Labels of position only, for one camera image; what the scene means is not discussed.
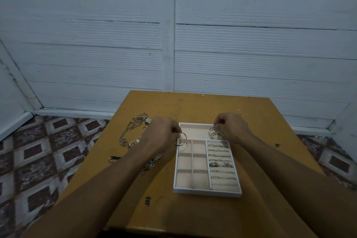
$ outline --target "yellow table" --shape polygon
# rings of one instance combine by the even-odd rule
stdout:
[[[150,118],[168,116],[187,123],[213,123],[219,113],[239,113],[252,132],[267,144],[278,146],[278,150],[322,173],[268,98],[131,91],[59,201],[109,166],[107,159],[111,155],[123,156],[127,152],[127,148],[119,145],[119,137],[131,118],[142,112]],[[130,130],[125,138],[132,141],[140,136],[141,130],[140,127]],[[241,198],[174,194],[175,155],[173,146],[153,169],[137,177],[110,218],[109,227],[220,238],[315,237],[243,148],[238,147],[234,154]],[[148,196],[149,206],[145,204]]]

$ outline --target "hash symbol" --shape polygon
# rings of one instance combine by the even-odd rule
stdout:
[[[148,197],[146,197],[145,198],[145,204],[146,204],[146,206],[150,206],[150,200],[151,200],[151,198],[150,198],[150,196],[148,196]]]

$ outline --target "white jewelry organizer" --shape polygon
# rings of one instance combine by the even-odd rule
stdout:
[[[187,140],[177,140],[177,145],[184,144],[177,147],[174,193],[240,197],[242,189],[229,142],[209,137],[213,124],[179,125]]]

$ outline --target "forearm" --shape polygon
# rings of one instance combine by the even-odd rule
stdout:
[[[120,160],[55,205],[23,237],[96,237],[153,156],[146,152],[146,145],[136,144]]]
[[[320,237],[355,237],[355,194],[255,136],[240,145],[256,160],[294,210]]]

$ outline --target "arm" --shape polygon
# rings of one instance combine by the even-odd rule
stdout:
[[[265,144],[241,115],[223,113],[214,124],[229,142],[247,150],[319,237],[357,237],[355,193]]]
[[[172,147],[180,132],[170,118],[152,119],[138,144],[54,206],[22,237],[96,237],[144,166]]]

